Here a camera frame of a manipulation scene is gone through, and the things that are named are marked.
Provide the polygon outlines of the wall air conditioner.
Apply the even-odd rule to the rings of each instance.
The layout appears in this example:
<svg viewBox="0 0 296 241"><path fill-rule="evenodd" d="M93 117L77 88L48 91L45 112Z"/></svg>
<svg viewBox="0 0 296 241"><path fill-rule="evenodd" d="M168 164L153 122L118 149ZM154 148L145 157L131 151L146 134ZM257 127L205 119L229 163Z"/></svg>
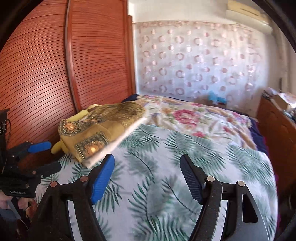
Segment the wall air conditioner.
<svg viewBox="0 0 296 241"><path fill-rule="evenodd" d="M271 35L273 28L269 17L260 11L237 1L228 1L226 18Z"/></svg>

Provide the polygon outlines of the red-brown louvered wardrobe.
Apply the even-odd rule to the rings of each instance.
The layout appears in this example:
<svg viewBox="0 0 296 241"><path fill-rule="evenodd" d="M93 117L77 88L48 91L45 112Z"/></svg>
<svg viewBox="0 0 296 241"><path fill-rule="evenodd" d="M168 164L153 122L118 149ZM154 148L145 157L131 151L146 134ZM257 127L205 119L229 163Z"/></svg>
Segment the red-brown louvered wardrobe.
<svg viewBox="0 0 296 241"><path fill-rule="evenodd" d="M127 1L1 1L7 147L59 140L60 120L135 93Z"/></svg>

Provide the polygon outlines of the gold patterned garment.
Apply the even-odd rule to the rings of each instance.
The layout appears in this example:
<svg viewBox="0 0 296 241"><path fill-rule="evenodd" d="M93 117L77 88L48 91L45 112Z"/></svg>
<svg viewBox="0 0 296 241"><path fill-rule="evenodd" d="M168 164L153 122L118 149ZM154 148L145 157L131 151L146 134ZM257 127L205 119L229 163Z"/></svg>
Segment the gold patterned garment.
<svg viewBox="0 0 296 241"><path fill-rule="evenodd" d="M66 134L61 129L58 133L70 154L82 163L144 116L144 107L135 101L99 105L81 120L73 122L73 134ZM64 127L62 121L58 128Z"/></svg>

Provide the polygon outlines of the blue plastic toy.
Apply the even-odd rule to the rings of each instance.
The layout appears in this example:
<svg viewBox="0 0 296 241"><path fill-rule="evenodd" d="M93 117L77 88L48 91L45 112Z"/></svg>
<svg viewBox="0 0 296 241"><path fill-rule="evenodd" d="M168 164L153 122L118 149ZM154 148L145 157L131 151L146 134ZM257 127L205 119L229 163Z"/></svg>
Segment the blue plastic toy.
<svg viewBox="0 0 296 241"><path fill-rule="evenodd" d="M213 102L214 104L227 104L226 98L220 97L212 91L208 93L207 100Z"/></svg>

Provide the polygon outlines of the cardboard box on sideboard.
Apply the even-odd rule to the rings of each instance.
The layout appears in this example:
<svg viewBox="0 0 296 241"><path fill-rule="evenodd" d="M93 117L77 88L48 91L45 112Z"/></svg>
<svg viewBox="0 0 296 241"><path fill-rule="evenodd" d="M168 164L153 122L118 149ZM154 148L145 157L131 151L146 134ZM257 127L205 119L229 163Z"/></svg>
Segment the cardboard box on sideboard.
<svg viewBox="0 0 296 241"><path fill-rule="evenodd" d="M278 93L273 97L273 100L284 111L291 111L295 109L296 96L292 93Z"/></svg>

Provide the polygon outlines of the wooden sideboard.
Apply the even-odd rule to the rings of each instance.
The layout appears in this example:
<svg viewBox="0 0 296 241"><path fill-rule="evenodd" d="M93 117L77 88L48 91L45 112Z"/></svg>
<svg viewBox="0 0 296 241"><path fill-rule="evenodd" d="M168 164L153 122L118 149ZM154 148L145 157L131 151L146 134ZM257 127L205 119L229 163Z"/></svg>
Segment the wooden sideboard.
<svg viewBox="0 0 296 241"><path fill-rule="evenodd" d="M277 176L278 194L282 196L295 183L295 123L265 97L260 99L256 118Z"/></svg>

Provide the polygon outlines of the yellow pillow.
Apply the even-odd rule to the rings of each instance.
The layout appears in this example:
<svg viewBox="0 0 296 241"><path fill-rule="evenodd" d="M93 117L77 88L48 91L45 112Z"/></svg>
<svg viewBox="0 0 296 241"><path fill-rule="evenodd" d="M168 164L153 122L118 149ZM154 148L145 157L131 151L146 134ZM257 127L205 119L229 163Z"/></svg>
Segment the yellow pillow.
<svg viewBox="0 0 296 241"><path fill-rule="evenodd" d="M62 131L66 131L66 134L73 134L73 132L75 130L75 125L73 124L73 122L81 120L83 117L88 115L89 112L93 111L98 106L99 106L99 104L93 104L93 105L89 106L88 108L80 111L79 113L69 117L68 119L63 120L62 125L64 127L59 128L59 130L61 129ZM68 148L64 144L62 138L60 138L60 140L55 145L53 145L53 147L51 148L52 154L58 154L60 151L63 151L65 154L70 153L70 151L68 150Z"/></svg>

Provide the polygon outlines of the sheer circle-pattern curtain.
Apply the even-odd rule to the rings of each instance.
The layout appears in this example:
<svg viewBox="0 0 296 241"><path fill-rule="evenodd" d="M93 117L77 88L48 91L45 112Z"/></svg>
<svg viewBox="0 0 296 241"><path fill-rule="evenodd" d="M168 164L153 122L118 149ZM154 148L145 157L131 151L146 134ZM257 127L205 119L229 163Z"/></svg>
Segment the sheer circle-pattern curtain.
<svg viewBox="0 0 296 241"><path fill-rule="evenodd" d="M195 100L213 93L240 106L265 82L265 35L241 24L133 24L139 92Z"/></svg>

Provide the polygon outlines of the palm leaf print sheet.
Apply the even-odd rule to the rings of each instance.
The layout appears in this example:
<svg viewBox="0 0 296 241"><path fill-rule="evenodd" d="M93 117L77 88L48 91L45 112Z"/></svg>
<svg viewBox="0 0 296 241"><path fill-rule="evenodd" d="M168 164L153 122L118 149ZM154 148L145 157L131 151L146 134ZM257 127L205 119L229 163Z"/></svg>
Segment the palm leaf print sheet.
<svg viewBox="0 0 296 241"><path fill-rule="evenodd" d="M221 182L244 181L274 239L278 197L265 153L141 125L115 150L115 168L93 209L107 240L187 240L201 206L192 198L180 169L188 154Z"/></svg>

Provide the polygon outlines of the white pillow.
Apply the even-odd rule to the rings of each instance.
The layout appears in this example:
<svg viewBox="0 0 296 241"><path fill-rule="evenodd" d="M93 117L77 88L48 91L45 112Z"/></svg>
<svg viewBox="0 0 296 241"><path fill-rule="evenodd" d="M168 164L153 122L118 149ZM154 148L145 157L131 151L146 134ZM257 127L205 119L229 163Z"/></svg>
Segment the white pillow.
<svg viewBox="0 0 296 241"><path fill-rule="evenodd" d="M144 116L137 120L135 123L133 123L130 127L128 127L122 135L117 137L114 141L107 144L106 147L104 147L102 150L96 152L91 157L85 159L82 162L82 165L85 166L88 169L91 169L94 167L96 163L98 163L100 160L102 160L107 154L111 154L114 149L116 149L119 144L127 138L129 135L132 134L132 132L138 128L141 124L145 123L147 121L147 117Z"/></svg>

